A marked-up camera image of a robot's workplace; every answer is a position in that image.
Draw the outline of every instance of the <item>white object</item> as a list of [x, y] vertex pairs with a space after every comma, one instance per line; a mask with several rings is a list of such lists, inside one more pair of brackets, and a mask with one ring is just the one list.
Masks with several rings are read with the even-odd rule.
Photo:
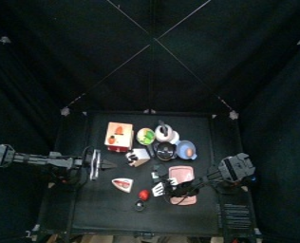
[[[177, 178], [169, 179], [170, 185], [175, 186], [178, 185]], [[157, 186], [153, 188], [153, 195], [154, 196], [162, 196], [163, 195], [163, 184], [162, 182], [157, 184]]]
[[173, 131], [174, 136], [173, 136], [173, 140], [170, 141], [171, 144], [175, 144], [179, 141], [179, 134], [177, 131]]
[[162, 131], [161, 125], [155, 128], [155, 139], [158, 141], [171, 141], [174, 139], [174, 131], [170, 125], [166, 124], [165, 127], [166, 127], [166, 135]]
[[125, 193], [130, 193], [133, 189], [134, 181], [130, 178], [115, 178], [113, 179], [114, 187], [123, 191]]
[[150, 156], [143, 148], [134, 148], [125, 157], [130, 161], [129, 165], [135, 167], [150, 160]]

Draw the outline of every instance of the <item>black tent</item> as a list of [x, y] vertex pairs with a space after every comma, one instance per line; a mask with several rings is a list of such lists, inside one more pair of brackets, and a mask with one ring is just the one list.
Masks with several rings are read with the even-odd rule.
[[[262, 238], [300, 242], [298, 42], [298, 0], [0, 0], [0, 143], [79, 154], [101, 133], [97, 114], [223, 118], [218, 137], [229, 141], [234, 122], [257, 167]], [[36, 224], [36, 174], [0, 170], [0, 242], [23, 241]]]

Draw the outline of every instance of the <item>small toy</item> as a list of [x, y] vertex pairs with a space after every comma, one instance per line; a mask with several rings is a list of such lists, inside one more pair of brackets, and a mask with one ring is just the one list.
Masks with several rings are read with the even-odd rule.
[[147, 190], [142, 190], [139, 193], [138, 193], [138, 198], [142, 200], [142, 201], [146, 201], [150, 197], [150, 192]]
[[138, 167], [150, 159], [146, 149], [143, 148], [135, 148], [130, 150], [125, 157], [129, 160], [130, 166], [135, 167]]
[[127, 152], [133, 147], [134, 126], [127, 123], [109, 122], [105, 145], [115, 152]]
[[113, 185], [117, 189], [125, 193], [130, 193], [133, 189], [134, 181], [130, 178], [115, 178], [113, 179]]

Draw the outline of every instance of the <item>red object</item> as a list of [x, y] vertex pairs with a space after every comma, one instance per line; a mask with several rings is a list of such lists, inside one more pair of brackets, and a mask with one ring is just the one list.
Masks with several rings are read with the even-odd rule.
[[139, 193], [138, 193], [138, 198], [142, 200], [142, 201], [146, 201], [149, 199], [149, 196], [150, 196], [150, 192], [147, 190], [142, 190]]

